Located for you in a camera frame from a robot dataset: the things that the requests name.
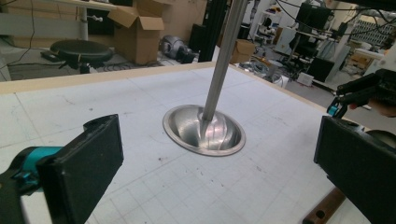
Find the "chair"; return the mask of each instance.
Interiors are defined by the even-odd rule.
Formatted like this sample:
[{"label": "chair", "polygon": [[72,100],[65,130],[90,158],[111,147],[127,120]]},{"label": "chair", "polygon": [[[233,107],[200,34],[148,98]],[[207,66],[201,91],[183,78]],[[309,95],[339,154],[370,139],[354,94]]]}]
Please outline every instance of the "chair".
[{"label": "chair", "polygon": [[[312,29],[310,27],[304,26],[302,24],[300,24],[299,26],[299,31],[307,34],[312,33]],[[297,66],[305,67],[305,65],[309,63],[306,58],[312,59],[318,54],[318,40],[316,40],[315,42],[311,42],[309,41],[309,39],[309,35],[302,35],[297,33],[296,36],[289,42],[289,46],[291,49],[294,49],[295,45],[297,44],[297,47],[294,51],[294,53],[298,53],[297,60],[294,60]]]},{"label": "chair", "polygon": [[60,68],[69,65],[81,74],[90,73],[90,67],[104,66],[113,57],[113,51],[102,44],[89,40],[61,40],[50,46],[50,51],[64,61]]}]

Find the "metal rod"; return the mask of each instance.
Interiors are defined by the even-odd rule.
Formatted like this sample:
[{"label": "metal rod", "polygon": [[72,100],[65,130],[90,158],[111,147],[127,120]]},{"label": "metal rod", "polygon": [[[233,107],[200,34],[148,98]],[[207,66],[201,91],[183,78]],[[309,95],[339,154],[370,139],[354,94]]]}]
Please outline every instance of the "metal rod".
[{"label": "metal rod", "polygon": [[204,120],[212,120],[216,112],[216,106],[219,101],[221,88],[224,83],[228,64],[233,52],[233,46],[240,29],[242,19],[244,18],[247,5],[248,0],[233,0],[219,51],[219,57],[216,62],[215,72],[210,84],[209,94],[207,95],[206,99],[203,114]]},{"label": "metal rod", "polygon": [[88,40],[88,21],[87,8],[79,7],[80,37],[82,40]]}]

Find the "black stool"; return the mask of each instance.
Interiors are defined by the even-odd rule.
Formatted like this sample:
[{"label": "black stool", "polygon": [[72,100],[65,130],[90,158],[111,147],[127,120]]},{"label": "black stool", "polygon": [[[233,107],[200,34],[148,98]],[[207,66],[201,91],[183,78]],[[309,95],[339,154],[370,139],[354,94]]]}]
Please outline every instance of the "black stool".
[{"label": "black stool", "polygon": [[89,40],[61,40],[50,46],[50,51],[64,61],[60,68],[69,65],[81,74],[90,73],[90,67],[104,66],[113,57],[113,51],[105,45]]}]

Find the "metal bowl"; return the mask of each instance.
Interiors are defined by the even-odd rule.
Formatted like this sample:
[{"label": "metal bowl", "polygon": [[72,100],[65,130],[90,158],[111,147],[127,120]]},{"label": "metal bowl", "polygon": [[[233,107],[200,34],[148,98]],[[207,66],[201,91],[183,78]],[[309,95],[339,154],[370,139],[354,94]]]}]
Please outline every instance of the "metal bowl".
[{"label": "metal bowl", "polygon": [[218,111],[211,121],[203,120],[203,113],[198,105],[175,107],[165,114],[163,127],[177,144],[198,154],[228,156],[242,149],[246,136],[235,120]]}]

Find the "table surface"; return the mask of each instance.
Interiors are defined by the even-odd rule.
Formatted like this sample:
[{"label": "table surface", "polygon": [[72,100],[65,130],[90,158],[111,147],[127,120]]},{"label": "table surface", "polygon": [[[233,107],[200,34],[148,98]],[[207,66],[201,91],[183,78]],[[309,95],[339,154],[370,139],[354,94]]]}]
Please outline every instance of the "table surface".
[{"label": "table surface", "polygon": [[[87,223],[301,223],[333,188],[313,163],[321,107],[230,66],[217,110],[245,147],[213,158],[175,144],[163,116],[204,105],[213,63],[0,83],[0,172],[21,150],[64,146],[82,124],[119,114],[124,162]],[[42,193],[23,198],[50,223]],[[348,200],[330,223],[369,223]]]}]

